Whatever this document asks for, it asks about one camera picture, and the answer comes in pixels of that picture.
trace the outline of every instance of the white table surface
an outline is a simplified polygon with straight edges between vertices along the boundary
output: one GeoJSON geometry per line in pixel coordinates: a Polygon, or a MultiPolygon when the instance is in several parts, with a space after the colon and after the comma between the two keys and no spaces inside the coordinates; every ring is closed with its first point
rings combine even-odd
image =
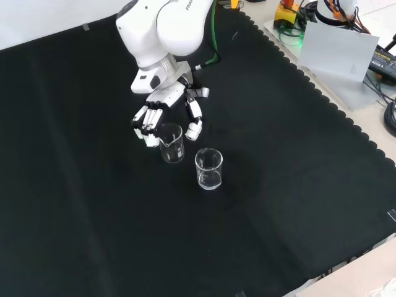
{"type": "Polygon", "coordinates": [[[296,297],[366,297],[396,278],[396,238],[338,269],[296,297]]]}
{"type": "MultiPolygon", "coordinates": [[[[396,20],[384,20],[381,23],[378,21],[379,17],[377,15],[378,12],[382,11],[382,9],[384,9],[383,7],[386,6],[390,6],[387,7],[386,10],[389,10],[389,14],[392,14],[393,9],[396,9],[396,5],[393,8],[393,4],[396,3],[396,0],[364,0],[359,1],[359,3],[361,12],[369,12],[374,10],[372,13],[368,13],[366,15],[362,15],[362,13],[360,13],[361,20],[364,25],[372,31],[372,33],[377,33],[377,36],[381,37],[380,44],[386,45],[386,43],[389,42],[387,38],[389,38],[391,31],[395,30],[394,33],[396,33],[396,20]],[[389,22],[394,22],[394,25],[387,30],[382,30],[382,27],[389,26],[389,22]],[[386,36],[382,38],[381,34],[384,32],[386,36]]],[[[264,28],[264,23],[273,19],[278,4],[279,0],[267,0],[265,2],[258,3],[250,3],[245,1],[244,7],[241,9],[241,11],[250,16],[251,20],[253,20],[257,26],[259,26],[259,29],[263,30],[264,34],[267,35],[270,40],[272,40],[275,45],[280,48],[281,51],[284,52],[285,57],[290,59],[293,64],[297,64],[297,60],[294,55],[292,55],[275,37],[272,36],[270,32],[264,28]]],[[[339,110],[342,110],[348,118],[354,121],[355,125],[362,128],[362,132],[366,133],[370,140],[374,141],[378,148],[384,151],[387,158],[390,158],[396,162],[396,138],[387,132],[382,120],[385,111],[384,105],[380,103],[374,103],[361,110],[349,110],[342,103],[342,100],[330,88],[325,86],[317,77],[315,77],[311,71],[305,67],[298,66],[298,68],[305,72],[305,74],[311,79],[311,82],[315,84],[316,88],[319,89],[323,95],[330,99],[330,102],[335,103],[339,110]]]]}

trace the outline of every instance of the white paper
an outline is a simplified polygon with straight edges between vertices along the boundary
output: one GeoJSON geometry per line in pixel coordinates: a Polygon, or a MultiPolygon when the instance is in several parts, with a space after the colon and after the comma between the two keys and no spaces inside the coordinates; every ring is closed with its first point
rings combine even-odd
{"type": "Polygon", "coordinates": [[[308,22],[298,64],[362,82],[379,37],[308,22]]]}

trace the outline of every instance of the green cable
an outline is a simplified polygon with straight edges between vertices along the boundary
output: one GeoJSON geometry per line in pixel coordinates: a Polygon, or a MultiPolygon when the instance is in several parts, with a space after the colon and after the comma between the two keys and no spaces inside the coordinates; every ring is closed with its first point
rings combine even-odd
{"type": "MultiPolygon", "coordinates": [[[[216,14],[216,4],[217,0],[213,0],[212,6],[212,40],[213,40],[213,47],[217,51],[217,42],[216,42],[216,34],[215,34],[215,14],[216,14]]],[[[213,58],[205,63],[205,65],[211,64],[213,62],[217,62],[218,56],[217,53],[214,54],[213,58]]]]}

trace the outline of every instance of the black cloth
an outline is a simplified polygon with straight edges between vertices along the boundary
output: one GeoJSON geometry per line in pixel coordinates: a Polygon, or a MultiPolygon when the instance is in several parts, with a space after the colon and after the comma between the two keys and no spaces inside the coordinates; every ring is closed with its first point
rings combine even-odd
{"type": "Polygon", "coordinates": [[[0,53],[1,296],[282,296],[392,232],[394,163],[247,17],[218,10],[175,165],[131,129],[146,96],[114,22],[0,53]],[[202,147],[224,157],[213,192],[202,147]]]}

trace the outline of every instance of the robotic hand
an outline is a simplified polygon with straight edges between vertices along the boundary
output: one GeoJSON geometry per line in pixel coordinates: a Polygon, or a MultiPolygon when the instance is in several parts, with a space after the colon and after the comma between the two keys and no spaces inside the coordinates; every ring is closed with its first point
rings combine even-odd
{"type": "Polygon", "coordinates": [[[156,136],[163,112],[185,99],[191,123],[186,137],[195,141],[202,130],[202,112],[196,100],[208,97],[208,88],[192,89],[187,56],[199,47],[206,15],[213,0],[132,0],[117,15],[116,25],[139,71],[131,89],[149,93],[132,126],[148,147],[159,145],[156,136]]]}

